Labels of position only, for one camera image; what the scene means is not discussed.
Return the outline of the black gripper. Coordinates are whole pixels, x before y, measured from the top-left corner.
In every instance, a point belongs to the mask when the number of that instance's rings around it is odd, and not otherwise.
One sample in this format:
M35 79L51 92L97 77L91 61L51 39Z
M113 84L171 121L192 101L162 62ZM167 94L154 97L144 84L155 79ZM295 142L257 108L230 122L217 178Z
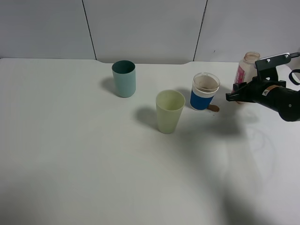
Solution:
M270 80L253 80L234 83L232 92L226 93L229 102L258 103L276 111L279 116L288 122L300 120L300 92L285 87L286 82Z

